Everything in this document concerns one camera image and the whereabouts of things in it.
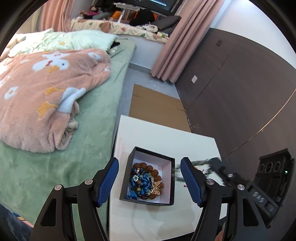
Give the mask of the black jewelry box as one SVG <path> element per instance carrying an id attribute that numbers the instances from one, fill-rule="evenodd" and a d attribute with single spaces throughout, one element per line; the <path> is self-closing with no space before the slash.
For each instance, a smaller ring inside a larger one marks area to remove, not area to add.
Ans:
<path id="1" fill-rule="evenodd" d="M 119 199 L 172 206 L 175 199 L 175 159 L 134 147 L 127 159 Z"/>

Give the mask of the white side table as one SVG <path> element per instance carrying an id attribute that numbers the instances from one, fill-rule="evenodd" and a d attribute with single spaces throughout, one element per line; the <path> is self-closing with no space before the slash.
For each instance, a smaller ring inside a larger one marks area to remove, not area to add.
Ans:
<path id="1" fill-rule="evenodd" d="M 110 240 L 189 240 L 202 209 L 182 181 L 180 161 L 188 157 L 208 178 L 222 183 L 205 164 L 220 156 L 215 140 L 123 115 L 114 156 L 119 173 L 110 194 Z M 133 167 L 140 163 L 158 172 L 157 181 L 149 177 L 150 189 L 157 194 L 154 199 L 142 200 L 130 190 L 131 183 L 142 178 L 140 169 Z"/>

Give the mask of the green bed sheet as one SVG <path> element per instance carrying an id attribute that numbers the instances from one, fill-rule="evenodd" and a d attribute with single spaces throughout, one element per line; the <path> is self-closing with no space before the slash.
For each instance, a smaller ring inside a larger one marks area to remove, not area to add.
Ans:
<path id="1" fill-rule="evenodd" d="M 118 105 L 135 42 L 119 40 L 111 75 L 78 103 L 78 130 L 64 151 L 37 154 L 1 144 L 1 204 L 34 223 L 56 184 L 76 186 L 111 157 Z"/>

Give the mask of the brown cardboard sheet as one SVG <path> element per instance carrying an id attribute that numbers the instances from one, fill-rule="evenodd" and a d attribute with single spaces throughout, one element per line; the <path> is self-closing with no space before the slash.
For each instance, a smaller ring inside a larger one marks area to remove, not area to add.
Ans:
<path id="1" fill-rule="evenodd" d="M 191 132 L 185 110 L 179 99 L 141 85 L 134 85 L 129 116 Z"/>

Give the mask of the dark brown wardrobe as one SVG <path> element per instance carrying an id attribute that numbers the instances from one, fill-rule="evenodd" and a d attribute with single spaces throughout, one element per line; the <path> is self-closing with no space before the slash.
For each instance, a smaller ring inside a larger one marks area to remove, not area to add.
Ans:
<path id="1" fill-rule="evenodd" d="M 261 156 L 295 155 L 295 68 L 266 47 L 211 28 L 176 88 L 192 132 L 213 137 L 244 178 L 255 177 Z"/>

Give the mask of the pink duck blanket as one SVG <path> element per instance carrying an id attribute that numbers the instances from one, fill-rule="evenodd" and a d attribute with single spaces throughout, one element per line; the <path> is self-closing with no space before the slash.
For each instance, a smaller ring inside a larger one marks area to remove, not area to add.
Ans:
<path id="1" fill-rule="evenodd" d="M 78 99 L 110 76 L 100 49 L 23 54 L 1 62 L 1 141 L 33 153 L 65 150 Z"/>

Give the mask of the light green pillow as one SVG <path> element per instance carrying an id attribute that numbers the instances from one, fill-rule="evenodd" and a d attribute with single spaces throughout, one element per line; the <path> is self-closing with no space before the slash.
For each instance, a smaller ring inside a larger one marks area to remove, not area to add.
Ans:
<path id="1" fill-rule="evenodd" d="M 98 30 L 81 30 L 74 32 L 55 32 L 52 28 L 35 33 L 15 34 L 13 43 L 8 45 L 6 55 L 10 58 L 20 54 L 35 52 L 102 49 L 108 51 L 113 42 L 118 40 L 114 34 Z"/>

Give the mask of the floral window seat cushion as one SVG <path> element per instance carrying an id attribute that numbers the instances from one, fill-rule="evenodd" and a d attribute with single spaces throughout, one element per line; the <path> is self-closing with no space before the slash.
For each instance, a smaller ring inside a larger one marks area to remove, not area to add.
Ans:
<path id="1" fill-rule="evenodd" d="M 106 20 L 73 19 L 70 22 L 70 29 L 71 31 L 98 30 L 115 35 L 137 36 L 160 43 L 166 43 L 169 39 L 168 34 L 159 32 L 157 26 L 150 24 L 133 27 Z"/>

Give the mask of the dark grey pillow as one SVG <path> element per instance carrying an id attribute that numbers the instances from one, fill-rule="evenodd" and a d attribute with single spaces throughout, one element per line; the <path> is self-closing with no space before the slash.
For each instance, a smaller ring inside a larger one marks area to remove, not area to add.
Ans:
<path id="1" fill-rule="evenodd" d="M 152 25 L 157 26 L 158 32 L 170 36 L 181 19 L 181 16 L 167 16 L 160 20 L 154 21 Z"/>

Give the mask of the pink curtain right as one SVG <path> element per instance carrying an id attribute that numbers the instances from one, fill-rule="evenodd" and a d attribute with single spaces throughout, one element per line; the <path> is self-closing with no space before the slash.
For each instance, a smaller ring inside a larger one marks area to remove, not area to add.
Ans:
<path id="1" fill-rule="evenodd" d="M 177 81 L 223 4 L 223 0 L 199 0 L 185 6 L 181 20 L 154 62 L 152 77 Z"/>

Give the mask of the pink curtain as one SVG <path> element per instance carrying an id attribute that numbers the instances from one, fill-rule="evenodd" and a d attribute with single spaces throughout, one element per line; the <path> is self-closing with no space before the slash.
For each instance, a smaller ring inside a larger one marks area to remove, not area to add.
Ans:
<path id="1" fill-rule="evenodd" d="M 41 31 L 69 32 L 74 0 L 50 0 L 42 8 Z"/>
<path id="2" fill-rule="evenodd" d="M 223 4 L 223 0 L 199 0 L 185 6 L 181 20 L 154 62 L 152 77 L 177 81 Z"/>

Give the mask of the pink curtain left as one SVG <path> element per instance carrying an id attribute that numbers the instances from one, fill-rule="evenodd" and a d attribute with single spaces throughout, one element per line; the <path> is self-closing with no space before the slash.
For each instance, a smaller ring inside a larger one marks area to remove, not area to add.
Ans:
<path id="1" fill-rule="evenodd" d="M 74 0 L 50 0 L 42 8 L 41 31 L 69 32 Z"/>

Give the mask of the white folding tray table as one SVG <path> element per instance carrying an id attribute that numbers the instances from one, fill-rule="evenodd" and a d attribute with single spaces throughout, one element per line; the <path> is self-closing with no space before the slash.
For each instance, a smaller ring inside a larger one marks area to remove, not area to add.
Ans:
<path id="1" fill-rule="evenodd" d="M 114 3 L 114 5 L 121 9 L 121 14 L 117 20 L 118 23 L 126 23 L 129 24 L 132 19 L 137 16 L 140 8 L 138 6 L 134 6 L 131 4 L 125 3 Z"/>

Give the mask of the white wall socket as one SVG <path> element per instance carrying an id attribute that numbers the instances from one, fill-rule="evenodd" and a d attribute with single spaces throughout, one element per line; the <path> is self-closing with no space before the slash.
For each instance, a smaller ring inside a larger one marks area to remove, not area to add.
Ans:
<path id="1" fill-rule="evenodd" d="M 192 81 L 192 83 L 194 84 L 196 81 L 197 81 L 197 76 L 196 75 L 194 75 L 193 77 L 192 77 L 192 79 L 191 79 L 191 81 Z"/>

